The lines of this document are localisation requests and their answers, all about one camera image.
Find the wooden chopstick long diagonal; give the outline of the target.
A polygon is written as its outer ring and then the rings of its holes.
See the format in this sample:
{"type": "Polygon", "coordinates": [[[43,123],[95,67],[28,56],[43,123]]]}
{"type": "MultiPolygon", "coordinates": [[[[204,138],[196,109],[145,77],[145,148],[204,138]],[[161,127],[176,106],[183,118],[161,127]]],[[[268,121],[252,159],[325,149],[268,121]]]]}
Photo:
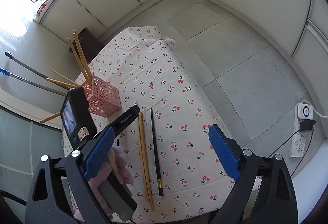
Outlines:
{"type": "Polygon", "coordinates": [[[84,56],[84,53],[83,53],[80,41],[78,39],[78,35],[76,34],[76,31],[73,31],[73,37],[74,37],[74,41],[76,43],[76,47],[78,49],[78,53],[79,53],[80,60],[81,60],[81,63],[82,63],[83,71],[84,71],[84,74],[85,74],[84,77],[87,80],[87,82],[91,85],[91,83],[92,83],[92,74],[91,74],[90,69],[87,65],[87,61],[86,61],[86,58],[84,56]]]}

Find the black phone on gripper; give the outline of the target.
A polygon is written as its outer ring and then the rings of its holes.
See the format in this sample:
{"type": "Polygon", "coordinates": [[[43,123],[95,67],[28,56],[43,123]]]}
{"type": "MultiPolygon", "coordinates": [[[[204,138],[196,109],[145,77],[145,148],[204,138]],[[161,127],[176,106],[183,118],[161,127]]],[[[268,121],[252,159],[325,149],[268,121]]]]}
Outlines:
{"type": "Polygon", "coordinates": [[[67,92],[60,116],[74,150],[82,147],[97,134],[97,128],[89,111],[89,103],[83,87],[74,88],[67,92]]]}

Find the black chopstick gold band right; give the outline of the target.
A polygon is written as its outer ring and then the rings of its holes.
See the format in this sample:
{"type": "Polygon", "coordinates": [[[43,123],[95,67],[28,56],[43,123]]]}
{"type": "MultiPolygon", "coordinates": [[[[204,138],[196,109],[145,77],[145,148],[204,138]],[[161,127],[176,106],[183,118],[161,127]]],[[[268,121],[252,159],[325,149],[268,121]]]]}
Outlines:
{"type": "Polygon", "coordinates": [[[150,113],[151,113],[151,127],[152,127],[153,150],[154,150],[154,157],[155,157],[155,168],[156,168],[158,195],[160,197],[163,197],[164,193],[163,193],[161,170],[160,170],[159,158],[158,158],[158,148],[157,148],[157,141],[156,141],[155,122],[154,122],[153,109],[152,108],[150,108],[150,113]]]}

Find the pink perforated utensil holder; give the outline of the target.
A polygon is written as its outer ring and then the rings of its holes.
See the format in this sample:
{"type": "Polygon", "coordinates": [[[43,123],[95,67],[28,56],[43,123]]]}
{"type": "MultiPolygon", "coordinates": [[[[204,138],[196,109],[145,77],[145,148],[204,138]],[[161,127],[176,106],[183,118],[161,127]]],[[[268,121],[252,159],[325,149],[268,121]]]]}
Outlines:
{"type": "Polygon", "coordinates": [[[91,85],[85,81],[82,86],[86,92],[89,111],[101,117],[109,117],[121,108],[119,91],[103,79],[93,75],[91,85]]]}

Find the cherry print tablecloth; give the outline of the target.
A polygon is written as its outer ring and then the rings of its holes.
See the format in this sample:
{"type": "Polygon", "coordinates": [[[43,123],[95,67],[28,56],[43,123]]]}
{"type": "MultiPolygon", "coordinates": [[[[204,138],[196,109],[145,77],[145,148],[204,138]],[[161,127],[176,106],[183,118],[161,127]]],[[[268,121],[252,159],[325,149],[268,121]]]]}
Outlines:
{"type": "Polygon", "coordinates": [[[176,56],[175,41],[155,26],[128,27],[89,65],[119,91],[122,110],[143,113],[154,211],[146,201],[136,122],[119,135],[122,155],[134,178],[129,186],[136,223],[165,223],[200,216],[222,207],[235,182],[223,169],[209,139],[217,124],[230,132],[193,76],[176,56]],[[151,113],[155,122],[164,196],[158,195],[151,113]]]}

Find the white power strip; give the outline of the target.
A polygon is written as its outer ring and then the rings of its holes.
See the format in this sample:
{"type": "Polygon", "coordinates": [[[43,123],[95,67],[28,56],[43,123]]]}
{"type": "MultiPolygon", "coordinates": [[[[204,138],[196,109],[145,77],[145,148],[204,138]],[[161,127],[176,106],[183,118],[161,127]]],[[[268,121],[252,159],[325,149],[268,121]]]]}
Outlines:
{"type": "Polygon", "coordinates": [[[307,132],[297,132],[292,137],[289,157],[300,158],[304,155],[307,132]]]}

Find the black plug adapter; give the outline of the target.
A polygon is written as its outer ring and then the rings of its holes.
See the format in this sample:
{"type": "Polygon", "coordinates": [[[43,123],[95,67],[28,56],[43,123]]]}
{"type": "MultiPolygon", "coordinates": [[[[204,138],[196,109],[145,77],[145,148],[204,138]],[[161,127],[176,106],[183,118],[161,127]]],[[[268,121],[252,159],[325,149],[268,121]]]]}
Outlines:
{"type": "Polygon", "coordinates": [[[315,120],[303,120],[300,122],[299,132],[310,132],[313,131],[315,120]]]}

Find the white round timer socket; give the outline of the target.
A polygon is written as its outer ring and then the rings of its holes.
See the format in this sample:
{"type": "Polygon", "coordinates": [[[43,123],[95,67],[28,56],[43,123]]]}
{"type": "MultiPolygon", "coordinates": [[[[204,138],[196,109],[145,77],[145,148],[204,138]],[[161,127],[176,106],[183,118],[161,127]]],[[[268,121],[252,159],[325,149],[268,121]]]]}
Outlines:
{"type": "Polygon", "coordinates": [[[299,120],[313,120],[314,109],[312,105],[305,102],[300,102],[297,105],[297,117],[299,120]]]}

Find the dark brown trash bin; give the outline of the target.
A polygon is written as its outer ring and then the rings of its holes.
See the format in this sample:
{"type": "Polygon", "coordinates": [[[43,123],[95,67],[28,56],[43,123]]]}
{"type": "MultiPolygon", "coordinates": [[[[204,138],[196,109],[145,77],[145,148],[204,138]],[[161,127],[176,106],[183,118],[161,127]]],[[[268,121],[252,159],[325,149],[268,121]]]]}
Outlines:
{"type": "Polygon", "coordinates": [[[79,34],[78,39],[81,44],[86,62],[89,64],[100,53],[105,45],[85,27],[79,34]]]}

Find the blue handled mop pole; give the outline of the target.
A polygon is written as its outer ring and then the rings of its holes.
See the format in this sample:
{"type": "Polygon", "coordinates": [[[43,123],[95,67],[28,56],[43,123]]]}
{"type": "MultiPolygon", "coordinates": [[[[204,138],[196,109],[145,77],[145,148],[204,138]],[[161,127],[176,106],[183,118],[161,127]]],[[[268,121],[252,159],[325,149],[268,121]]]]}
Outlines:
{"type": "Polygon", "coordinates": [[[30,81],[30,80],[27,80],[27,79],[25,79],[25,78],[23,78],[23,77],[20,77],[20,76],[14,74],[14,73],[9,72],[9,71],[6,70],[6,69],[0,68],[0,72],[1,72],[2,74],[6,75],[6,76],[9,76],[9,77],[15,78],[15,79],[17,79],[17,80],[19,80],[19,81],[22,81],[22,82],[27,83],[27,84],[29,84],[29,85],[35,86],[35,87],[40,88],[40,89],[42,89],[42,90],[45,90],[45,91],[48,91],[48,92],[51,92],[51,93],[53,93],[53,94],[57,94],[57,95],[60,95],[60,96],[63,96],[63,97],[66,96],[66,93],[64,93],[64,92],[57,91],[57,90],[55,90],[55,89],[53,89],[53,88],[50,88],[50,87],[47,87],[47,86],[44,86],[44,85],[38,84],[38,83],[33,82],[33,81],[30,81]]]}

